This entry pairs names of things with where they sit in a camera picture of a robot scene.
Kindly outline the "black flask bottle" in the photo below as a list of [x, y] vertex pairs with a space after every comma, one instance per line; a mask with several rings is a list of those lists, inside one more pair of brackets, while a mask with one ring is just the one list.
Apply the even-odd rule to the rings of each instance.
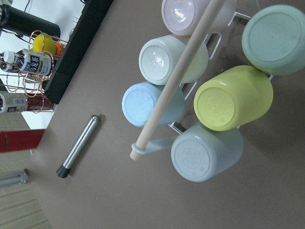
[[6, 4], [0, 6], [0, 28], [26, 36], [31, 36], [36, 30], [51, 36], [61, 35], [57, 24]]

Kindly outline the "yellow cup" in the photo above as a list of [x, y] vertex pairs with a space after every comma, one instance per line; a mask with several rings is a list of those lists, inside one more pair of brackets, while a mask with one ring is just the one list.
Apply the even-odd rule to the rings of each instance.
[[202, 84], [193, 107], [198, 120], [214, 131], [226, 131], [259, 119], [273, 102], [273, 87], [255, 67], [233, 67]]

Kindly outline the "cream white cup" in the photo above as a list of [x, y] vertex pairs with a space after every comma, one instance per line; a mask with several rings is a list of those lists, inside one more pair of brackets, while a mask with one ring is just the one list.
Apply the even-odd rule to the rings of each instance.
[[[189, 39], [189, 36], [170, 34], [148, 41], [139, 54], [139, 68], [142, 76], [155, 85], [165, 85]], [[205, 72], [207, 64], [208, 50], [202, 42], [181, 83], [196, 81]]]

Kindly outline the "grey cup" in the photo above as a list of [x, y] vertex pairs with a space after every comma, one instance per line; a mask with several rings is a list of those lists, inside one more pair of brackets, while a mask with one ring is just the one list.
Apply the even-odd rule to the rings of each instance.
[[217, 132], [194, 124], [174, 141], [171, 159], [183, 178], [203, 182], [236, 164], [243, 149], [239, 129]]

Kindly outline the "light blue cup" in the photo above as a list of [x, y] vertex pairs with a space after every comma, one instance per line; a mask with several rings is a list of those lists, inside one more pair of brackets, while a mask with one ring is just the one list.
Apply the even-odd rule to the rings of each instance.
[[[143, 127], [148, 121], [162, 91], [163, 85], [149, 82], [134, 84], [129, 87], [122, 98], [122, 112], [134, 126]], [[178, 120], [185, 107], [184, 94], [178, 88], [164, 112], [159, 125], [168, 125]]]

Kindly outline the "tea bottle white cap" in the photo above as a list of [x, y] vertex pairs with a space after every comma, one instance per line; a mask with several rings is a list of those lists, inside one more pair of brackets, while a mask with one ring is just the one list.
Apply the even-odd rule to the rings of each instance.
[[47, 76], [53, 67], [52, 58], [44, 53], [22, 49], [0, 54], [0, 68], [7, 73], [28, 73]]

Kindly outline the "green cup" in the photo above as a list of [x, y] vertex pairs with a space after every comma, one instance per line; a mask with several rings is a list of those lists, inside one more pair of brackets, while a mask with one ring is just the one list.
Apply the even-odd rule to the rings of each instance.
[[242, 49], [257, 69], [285, 76], [305, 66], [305, 14], [289, 5], [257, 12], [242, 35]]

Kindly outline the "pink cup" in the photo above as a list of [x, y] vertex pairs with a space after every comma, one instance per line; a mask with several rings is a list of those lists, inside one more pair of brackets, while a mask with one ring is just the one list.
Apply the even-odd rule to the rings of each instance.
[[[191, 35], [209, 3], [208, 0], [164, 0], [161, 8], [163, 22], [173, 34]], [[207, 33], [226, 29], [233, 20], [236, 5], [237, 1], [226, 0]]]

